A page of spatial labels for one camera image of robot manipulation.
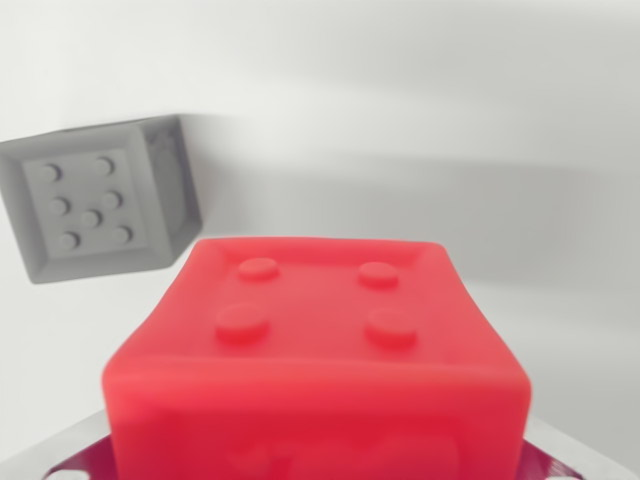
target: red cube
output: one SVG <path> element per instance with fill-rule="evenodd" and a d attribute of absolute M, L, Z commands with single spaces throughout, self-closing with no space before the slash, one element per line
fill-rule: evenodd
<path fill-rule="evenodd" d="M 119 480 L 513 480 L 526 374 L 433 243 L 200 241 L 103 378 Z"/>

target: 3d printed cube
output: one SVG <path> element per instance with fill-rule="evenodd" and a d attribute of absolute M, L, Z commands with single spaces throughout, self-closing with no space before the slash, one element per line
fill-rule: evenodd
<path fill-rule="evenodd" d="M 169 266 L 201 228 L 176 116 L 2 143 L 0 188 L 34 283 Z"/>
<path fill-rule="evenodd" d="M 200 241 L 103 385 L 120 480 L 513 480 L 524 371 L 431 243 Z"/>

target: raised dot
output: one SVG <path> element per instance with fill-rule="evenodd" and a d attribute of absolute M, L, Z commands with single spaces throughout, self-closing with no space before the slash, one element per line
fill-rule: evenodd
<path fill-rule="evenodd" d="M 80 237 L 77 233 L 65 232 L 58 238 L 58 245 L 60 245 L 60 248 L 63 250 L 73 250 L 80 245 Z"/>
<path fill-rule="evenodd" d="M 278 263 L 272 258 L 250 258 L 238 266 L 238 274 L 245 280 L 269 280 L 279 273 Z"/>
<path fill-rule="evenodd" d="M 133 233 L 130 228 L 118 227 L 111 232 L 111 238 L 115 243 L 124 245 L 133 238 Z"/>
<path fill-rule="evenodd" d="M 392 287 L 398 283 L 398 270 L 388 263 L 364 263 L 360 265 L 359 278 L 370 287 Z"/>
<path fill-rule="evenodd" d="M 102 215 L 95 210 L 87 210 L 80 216 L 80 222 L 87 228 L 95 228 L 102 222 Z"/>
<path fill-rule="evenodd" d="M 115 210 L 122 205 L 122 196 L 118 192 L 107 192 L 102 195 L 100 205 L 107 210 Z"/>
<path fill-rule="evenodd" d="M 54 215 L 64 215 L 71 209 L 69 201 L 62 197 L 56 197 L 49 202 L 49 211 Z"/>
<path fill-rule="evenodd" d="M 225 343 L 249 343 L 264 336 L 269 322 L 258 307 L 239 303 L 224 308 L 216 318 L 216 335 Z"/>
<path fill-rule="evenodd" d="M 415 322 L 403 312 L 391 309 L 372 311 L 365 334 L 373 343 L 385 348 L 409 347 L 418 336 Z"/>
<path fill-rule="evenodd" d="M 40 169 L 40 178 L 43 182 L 56 182 L 62 178 L 62 170 L 57 165 L 49 163 Z"/>
<path fill-rule="evenodd" d="M 115 170 L 115 165 L 113 164 L 113 160 L 107 157 L 97 158 L 93 162 L 93 171 L 98 175 L 107 176 L 111 175 Z"/>

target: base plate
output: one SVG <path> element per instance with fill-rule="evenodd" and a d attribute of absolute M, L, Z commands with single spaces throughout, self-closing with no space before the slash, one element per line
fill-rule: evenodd
<path fill-rule="evenodd" d="M 554 478 L 640 480 L 612 460 L 531 417 L 514 480 Z M 0 464 L 0 479 L 117 480 L 105 413 L 96 413 Z"/>

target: gray cube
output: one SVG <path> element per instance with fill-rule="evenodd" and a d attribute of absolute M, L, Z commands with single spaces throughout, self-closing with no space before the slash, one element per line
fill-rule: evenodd
<path fill-rule="evenodd" d="M 167 267 L 202 226 L 177 116 L 1 143 L 0 189 L 34 283 Z"/>

